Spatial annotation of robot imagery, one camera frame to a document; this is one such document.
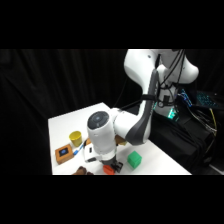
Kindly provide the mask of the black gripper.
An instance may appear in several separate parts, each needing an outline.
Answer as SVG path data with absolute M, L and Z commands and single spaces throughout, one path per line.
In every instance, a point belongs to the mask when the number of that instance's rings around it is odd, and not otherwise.
M 122 162 L 119 162 L 117 159 L 116 159 L 116 155 L 113 157 L 113 158 L 111 158 L 111 159 L 109 159 L 109 160 L 102 160 L 101 161 L 104 165 L 115 165 L 115 171 L 117 172 L 117 173 L 120 173 L 121 172 L 121 170 L 122 170 L 122 168 L 123 168 L 123 163 Z

